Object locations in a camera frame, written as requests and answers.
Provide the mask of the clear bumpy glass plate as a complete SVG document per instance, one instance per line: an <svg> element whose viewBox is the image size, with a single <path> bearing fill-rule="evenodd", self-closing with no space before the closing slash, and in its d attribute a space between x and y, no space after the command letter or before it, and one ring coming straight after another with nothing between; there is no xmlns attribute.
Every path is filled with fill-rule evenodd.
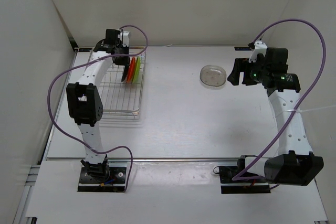
<svg viewBox="0 0 336 224"><path fill-rule="evenodd" d="M210 83L210 84L209 83L201 82L201 84L202 84L203 87L205 87L207 89L222 89L225 86L226 82L224 82L224 83L221 83L221 82L219 82L219 83Z"/></svg>

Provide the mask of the black plate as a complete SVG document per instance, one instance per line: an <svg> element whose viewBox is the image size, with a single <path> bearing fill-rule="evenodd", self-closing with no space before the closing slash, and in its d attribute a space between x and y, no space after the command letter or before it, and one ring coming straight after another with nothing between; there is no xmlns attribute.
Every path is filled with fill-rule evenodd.
<svg viewBox="0 0 336 224"><path fill-rule="evenodd" d="M128 75L128 71L129 71L129 65L125 65L124 70L123 70L123 74L122 74L122 78L121 78L121 82L124 82L126 80L127 75Z"/></svg>

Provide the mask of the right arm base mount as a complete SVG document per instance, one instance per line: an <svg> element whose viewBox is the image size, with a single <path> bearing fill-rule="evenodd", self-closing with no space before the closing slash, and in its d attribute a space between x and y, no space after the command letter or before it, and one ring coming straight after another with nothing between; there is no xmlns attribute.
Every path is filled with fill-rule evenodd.
<svg viewBox="0 0 336 224"><path fill-rule="evenodd" d="M219 165L213 168L213 174L219 176L221 194L269 194L270 185L257 175L246 173L241 179L233 180L238 174L237 166Z"/></svg>

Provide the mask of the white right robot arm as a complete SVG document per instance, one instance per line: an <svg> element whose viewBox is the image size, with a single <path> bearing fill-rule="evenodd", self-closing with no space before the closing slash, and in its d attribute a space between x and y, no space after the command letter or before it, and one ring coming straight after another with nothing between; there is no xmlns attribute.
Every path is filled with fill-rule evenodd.
<svg viewBox="0 0 336 224"><path fill-rule="evenodd" d="M298 76L288 73L286 48L255 49L250 58L236 58L227 80L234 86L261 84L274 113L278 133L266 147L279 144L278 154L264 157L243 155L233 181L265 179L270 184L307 186L323 169L321 156L316 156L308 142L301 114L303 96Z"/></svg>

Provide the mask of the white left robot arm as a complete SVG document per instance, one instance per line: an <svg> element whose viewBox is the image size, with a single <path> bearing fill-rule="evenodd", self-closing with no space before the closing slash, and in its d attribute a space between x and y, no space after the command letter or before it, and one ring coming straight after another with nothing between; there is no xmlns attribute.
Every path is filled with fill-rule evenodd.
<svg viewBox="0 0 336 224"><path fill-rule="evenodd" d="M107 29L105 38L98 42L91 53L92 64L85 68L82 77L66 87L69 115L78 125L86 155L81 161L86 173L99 183L108 180L110 169L107 155L103 154L99 121L103 116L103 103L98 87L114 62L130 64L130 32Z"/></svg>

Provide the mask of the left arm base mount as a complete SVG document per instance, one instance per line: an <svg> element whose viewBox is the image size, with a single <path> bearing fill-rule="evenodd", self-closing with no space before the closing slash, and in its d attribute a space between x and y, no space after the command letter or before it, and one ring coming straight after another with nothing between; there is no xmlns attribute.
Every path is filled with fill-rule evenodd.
<svg viewBox="0 0 336 224"><path fill-rule="evenodd" d="M77 192L84 193L123 193L125 192L129 169L126 165L109 167L106 178L95 178L81 168Z"/></svg>

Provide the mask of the orange plate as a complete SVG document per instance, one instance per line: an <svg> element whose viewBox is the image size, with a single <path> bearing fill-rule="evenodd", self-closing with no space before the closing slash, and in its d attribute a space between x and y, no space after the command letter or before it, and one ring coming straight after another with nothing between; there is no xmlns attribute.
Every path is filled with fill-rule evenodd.
<svg viewBox="0 0 336 224"><path fill-rule="evenodd" d="M131 63L130 63L128 74L127 74L127 83L131 83L133 80L133 74L134 74L135 67L136 67L136 60L137 60L137 57L133 57L131 59Z"/></svg>

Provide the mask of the clear ribbed glass plate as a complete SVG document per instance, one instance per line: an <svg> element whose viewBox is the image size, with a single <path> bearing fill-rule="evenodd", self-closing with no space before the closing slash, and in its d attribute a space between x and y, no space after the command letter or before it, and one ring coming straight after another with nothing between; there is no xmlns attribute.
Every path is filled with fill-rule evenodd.
<svg viewBox="0 0 336 224"><path fill-rule="evenodd" d="M200 71L200 80L204 83L224 83L226 78L226 71L220 66L206 65Z"/></svg>

